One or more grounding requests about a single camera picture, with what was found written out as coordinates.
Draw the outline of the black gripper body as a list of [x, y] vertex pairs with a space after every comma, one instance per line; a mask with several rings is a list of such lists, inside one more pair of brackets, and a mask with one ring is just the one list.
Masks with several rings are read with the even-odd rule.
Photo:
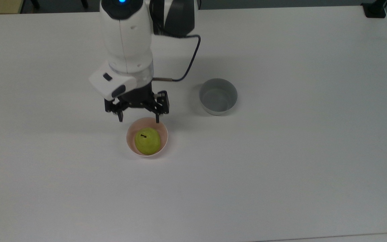
[[155, 97], [152, 91], [152, 82], [144, 87], [133, 89], [117, 97], [122, 103], [128, 103], [129, 106], [143, 106], [155, 104]]

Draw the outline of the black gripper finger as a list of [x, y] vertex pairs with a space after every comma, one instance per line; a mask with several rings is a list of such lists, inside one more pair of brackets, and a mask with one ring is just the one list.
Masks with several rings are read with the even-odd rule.
[[160, 116], [169, 113], [169, 98], [167, 91], [151, 92], [146, 99], [146, 109], [155, 114], [156, 123], [160, 122]]
[[118, 117], [119, 122], [123, 122], [123, 112], [129, 107], [129, 103], [125, 101], [120, 101], [116, 104], [113, 101], [104, 100], [104, 108], [106, 112], [112, 112]]

